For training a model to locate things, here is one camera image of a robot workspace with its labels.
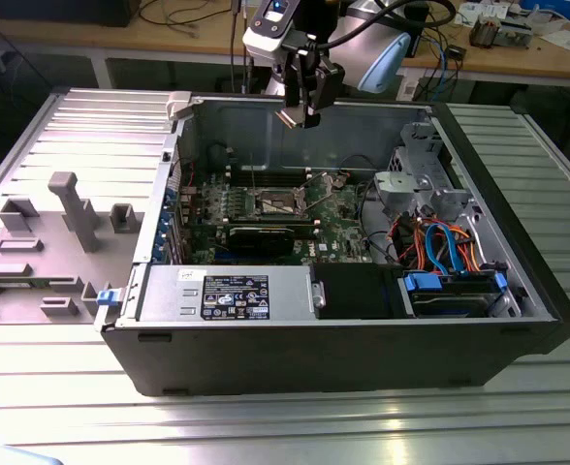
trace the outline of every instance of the blue cable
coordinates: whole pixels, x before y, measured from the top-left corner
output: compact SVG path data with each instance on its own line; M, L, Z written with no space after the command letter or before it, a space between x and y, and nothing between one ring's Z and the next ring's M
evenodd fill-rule
M429 226L429 228L427 228L427 232L425 233L425 251L427 253L427 256L429 257L429 260L438 267L438 269L442 272L442 274L444 275L449 274L447 268L445 268L444 265L441 262L439 262L433 255L431 238L433 237L433 230L435 230L436 228L441 228L445 233L445 235L447 236L447 243L449 244L449 256L451 257L451 264L453 265L453 269L457 272L463 271L464 270L463 263L459 259L458 246L456 245L456 240L451 234L449 228L447 228L445 225L434 223L433 225Z
M438 48L438 53L440 54L440 61L442 63L442 75L440 75L440 82L438 83L435 92L431 96L431 100L429 100L430 102L433 102L435 98L438 96L440 90L442 89L442 84L444 84L444 78L447 74L447 57L444 54L442 45L440 45L437 41L429 37L426 37L426 40L430 41L432 44L436 46L436 48Z

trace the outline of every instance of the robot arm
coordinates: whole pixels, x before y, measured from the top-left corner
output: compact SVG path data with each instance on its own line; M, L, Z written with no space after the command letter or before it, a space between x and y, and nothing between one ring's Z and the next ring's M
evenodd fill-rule
M449 0L430 1L450 13L437 23L455 17ZM436 25L400 15L400 8L415 2L421 3L397 0L380 8L380 0L358 0L346 17L338 17L338 1L263 0L243 41L252 56L272 63L274 78L283 84L284 108L278 117L290 128L312 128L342 83L384 91L410 46L403 26L421 30Z

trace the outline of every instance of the power supply label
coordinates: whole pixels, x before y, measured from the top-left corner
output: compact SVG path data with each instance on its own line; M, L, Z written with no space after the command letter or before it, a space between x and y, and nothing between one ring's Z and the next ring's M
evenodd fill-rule
M269 320L267 276L206 276L204 320Z

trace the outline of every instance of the motherboard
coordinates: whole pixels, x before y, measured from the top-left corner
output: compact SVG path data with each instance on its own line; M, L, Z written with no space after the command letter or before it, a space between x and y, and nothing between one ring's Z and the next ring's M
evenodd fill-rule
M360 189L347 175L247 174L212 173L180 189L182 263L371 262L358 217Z

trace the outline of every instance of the wooden table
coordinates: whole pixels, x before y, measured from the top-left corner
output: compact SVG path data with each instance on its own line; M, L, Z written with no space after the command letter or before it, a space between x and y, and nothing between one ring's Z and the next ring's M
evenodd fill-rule
M201 5L200 0L168 0L168 9ZM212 0L198 12L179 15L192 18L225 10L228 0ZM162 21L161 10L154 5L145 14ZM195 63L229 63L231 15L222 14L197 23L197 38L168 27L149 24L135 17L128 27L109 28L97 25L62 24L36 21L0 20L0 30L23 51L79 55L88 57L98 84L112 88L107 60L129 58ZM570 86L570 51L534 38L529 49L495 47L481 49L468 44L470 29L450 24L443 32L451 43L467 49L460 79ZM238 21L234 47L235 61L241 63L243 35ZM0 50L11 48L0 39ZM412 98L416 83L428 76L437 64L430 48L421 44L414 58L404 60L399 74L404 76L398 97Z

